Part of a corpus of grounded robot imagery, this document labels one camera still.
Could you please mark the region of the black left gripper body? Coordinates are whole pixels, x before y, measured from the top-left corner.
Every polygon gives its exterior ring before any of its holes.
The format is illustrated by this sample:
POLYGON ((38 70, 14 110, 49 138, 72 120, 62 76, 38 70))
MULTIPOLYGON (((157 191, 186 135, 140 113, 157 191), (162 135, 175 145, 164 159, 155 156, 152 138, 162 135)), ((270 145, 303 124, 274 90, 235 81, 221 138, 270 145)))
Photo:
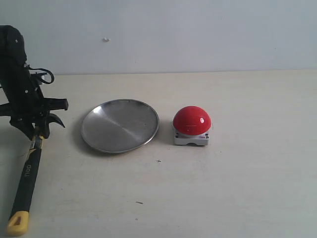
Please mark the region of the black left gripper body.
POLYGON ((29 65, 0 66, 0 85, 8 100, 8 103, 0 106, 0 115, 38 119, 53 110, 68 110, 66 99, 43 96, 40 85, 52 84, 53 73, 44 68, 35 68, 36 73, 31 74, 30 70, 33 68, 29 65))

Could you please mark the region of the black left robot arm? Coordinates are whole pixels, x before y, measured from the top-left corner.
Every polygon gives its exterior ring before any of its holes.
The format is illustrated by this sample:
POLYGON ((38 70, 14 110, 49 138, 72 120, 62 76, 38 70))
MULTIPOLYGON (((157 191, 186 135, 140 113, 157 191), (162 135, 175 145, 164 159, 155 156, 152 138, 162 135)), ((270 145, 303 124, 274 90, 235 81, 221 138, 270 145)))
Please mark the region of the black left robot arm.
POLYGON ((0 87, 8 102, 0 106, 1 116, 10 117, 10 124, 29 139, 39 134, 47 139, 49 124, 63 126, 54 110, 68 110, 66 99, 46 98, 40 86, 52 84, 54 75, 44 68, 27 64, 24 38, 13 26, 0 27, 0 87))

